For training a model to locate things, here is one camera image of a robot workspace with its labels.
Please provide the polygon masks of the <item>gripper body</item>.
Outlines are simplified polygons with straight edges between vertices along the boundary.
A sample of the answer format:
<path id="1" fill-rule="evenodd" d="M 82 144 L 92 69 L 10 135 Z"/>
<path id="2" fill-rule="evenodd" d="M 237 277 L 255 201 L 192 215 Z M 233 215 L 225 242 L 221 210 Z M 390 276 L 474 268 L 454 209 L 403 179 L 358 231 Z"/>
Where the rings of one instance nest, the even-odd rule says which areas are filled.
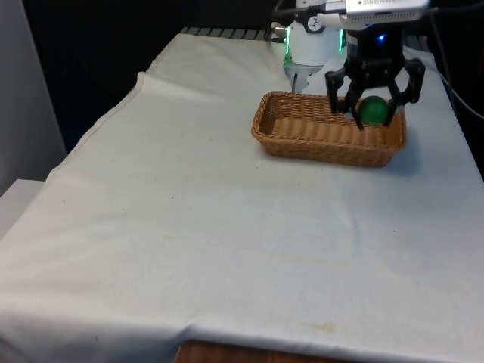
<path id="1" fill-rule="evenodd" d="M 346 71 L 369 66 L 403 68 L 403 29 L 400 26 L 369 26 L 346 31 Z"/>

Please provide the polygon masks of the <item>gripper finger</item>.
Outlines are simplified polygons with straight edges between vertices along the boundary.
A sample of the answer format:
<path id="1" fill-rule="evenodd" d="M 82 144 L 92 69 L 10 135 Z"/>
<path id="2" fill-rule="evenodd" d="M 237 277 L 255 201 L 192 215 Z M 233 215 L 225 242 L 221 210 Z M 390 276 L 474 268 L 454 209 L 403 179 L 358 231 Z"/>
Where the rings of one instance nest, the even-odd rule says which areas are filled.
<path id="1" fill-rule="evenodd" d="M 399 90 L 396 82 L 398 74 L 405 70 L 408 74 L 408 84 L 403 91 Z M 426 67 L 417 58 L 406 59 L 400 57 L 392 62 L 389 70 L 384 75 L 384 86 L 388 88 L 391 98 L 387 102 L 387 115 L 383 121 L 384 126 L 389 126 L 394 115 L 405 107 L 406 104 L 416 104 L 420 100 L 420 93 L 424 81 Z"/>
<path id="2" fill-rule="evenodd" d="M 346 61 L 343 67 L 337 71 L 325 73 L 327 97 L 330 102 L 332 113 L 349 114 L 355 121 L 359 130 L 363 130 L 363 122 L 358 115 L 357 106 L 360 97 L 365 90 L 365 61 Z M 339 99 L 338 90 L 343 86 L 344 79 L 351 80 L 349 88 L 343 99 Z"/>

